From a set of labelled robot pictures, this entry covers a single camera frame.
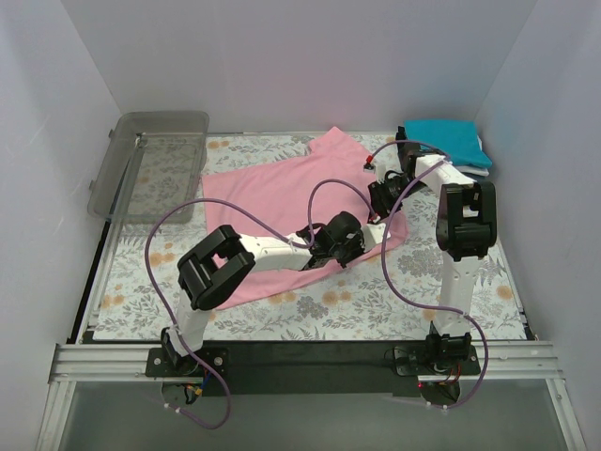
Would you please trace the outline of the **pink t shirt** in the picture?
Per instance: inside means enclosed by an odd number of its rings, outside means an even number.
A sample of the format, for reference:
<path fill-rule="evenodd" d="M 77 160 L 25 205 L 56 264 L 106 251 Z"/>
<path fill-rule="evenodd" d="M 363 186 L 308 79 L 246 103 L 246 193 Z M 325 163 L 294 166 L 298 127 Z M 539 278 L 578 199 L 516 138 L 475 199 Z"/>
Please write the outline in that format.
<path fill-rule="evenodd" d="M 368 150 L 332 128 L 311 140 L 306 153 L 268 148 L 231 139 L 208 145 L 202 177 L 207 230 L 230 225 L 239 234 L 264 236 L 266 230 L 235 210 L 241 207 L 287 236 L 308 222 L 325 224 L 341 211 L 366 221 L 363 198 L 375 179 L 362 166 Z"/>

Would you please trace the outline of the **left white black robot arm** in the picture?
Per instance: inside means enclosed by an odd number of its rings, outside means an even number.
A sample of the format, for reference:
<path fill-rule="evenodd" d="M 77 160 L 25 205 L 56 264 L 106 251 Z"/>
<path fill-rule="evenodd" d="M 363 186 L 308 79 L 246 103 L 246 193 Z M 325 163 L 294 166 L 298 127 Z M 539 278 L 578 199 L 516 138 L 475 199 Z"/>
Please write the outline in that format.
<path fill-rule="evenodd" d="M 239 234 L 231 225 L 217 227 L 177 263 L 176 323 L 162 331 L 167 364 L 181 376 L 199 367 L 210 312 L 228 301 L 250 274 L 316 271 L 332 261 L 344 268 L 381 245 L 385 236 L 384 224 L 363 225 L 347 211 L 281 240 Z"/>

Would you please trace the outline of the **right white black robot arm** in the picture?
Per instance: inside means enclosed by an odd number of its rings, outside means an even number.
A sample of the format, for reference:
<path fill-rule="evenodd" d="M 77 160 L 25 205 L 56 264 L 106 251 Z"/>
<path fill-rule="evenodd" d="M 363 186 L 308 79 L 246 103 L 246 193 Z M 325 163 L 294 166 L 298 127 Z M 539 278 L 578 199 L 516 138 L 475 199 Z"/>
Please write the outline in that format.
<path fill-rule="evenodd" d="M 368 156 L 365 169 L 375 170 L 369 187 L 375 224 L 392 227 L 403 201 L 423 187 L 439 200 L 436 241 L 442 253 L 442 285 L 435 317 L 426 338 L 394 350 L 402 375 L 459 371 L 478 362 L 471 346 L 475 321 L 470 307 L 478 271 L 497 240 L 496 190 L 489 181 L 476 181 L 460 172 L 443 151 L 426 143 L 395 139 L 399 171 L 375 164 Z"/>

